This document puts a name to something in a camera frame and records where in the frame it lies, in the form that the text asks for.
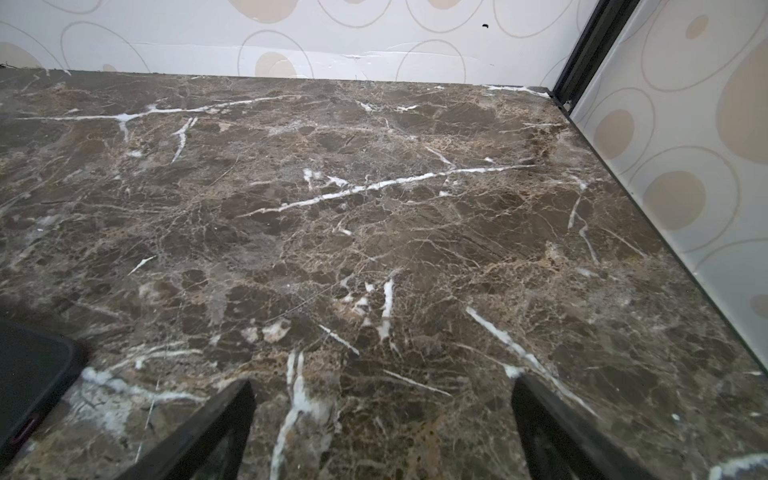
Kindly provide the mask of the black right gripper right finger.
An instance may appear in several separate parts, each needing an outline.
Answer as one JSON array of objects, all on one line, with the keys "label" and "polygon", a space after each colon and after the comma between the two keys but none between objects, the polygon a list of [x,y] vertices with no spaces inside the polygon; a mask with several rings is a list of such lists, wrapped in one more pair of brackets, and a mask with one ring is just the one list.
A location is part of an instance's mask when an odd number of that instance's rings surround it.
[{"label": "black right gripper right finger", "polygon": [[652,479],[538,380],[514,381],[511,407],[533,479]]}]

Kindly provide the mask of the black smartphone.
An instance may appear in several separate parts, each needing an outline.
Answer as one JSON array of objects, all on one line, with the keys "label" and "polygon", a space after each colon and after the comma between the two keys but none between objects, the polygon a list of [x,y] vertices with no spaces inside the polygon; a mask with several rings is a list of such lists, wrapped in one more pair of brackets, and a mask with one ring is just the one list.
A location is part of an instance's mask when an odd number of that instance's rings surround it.
[{"label": "black smartphone", "polygon": [[1,467],[16,454],[77,380],[82,345],[64,336],[1,321]]}]

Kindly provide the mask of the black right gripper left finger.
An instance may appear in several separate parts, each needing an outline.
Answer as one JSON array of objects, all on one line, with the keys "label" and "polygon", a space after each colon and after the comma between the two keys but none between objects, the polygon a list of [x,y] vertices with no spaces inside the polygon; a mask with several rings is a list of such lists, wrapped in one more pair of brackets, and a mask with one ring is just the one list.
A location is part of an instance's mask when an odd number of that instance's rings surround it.
[{"label": "black right gripper left finger", "polygon": [[121,479],[235,479],[252,426],[251,383],[236,380],[119,475]]}]

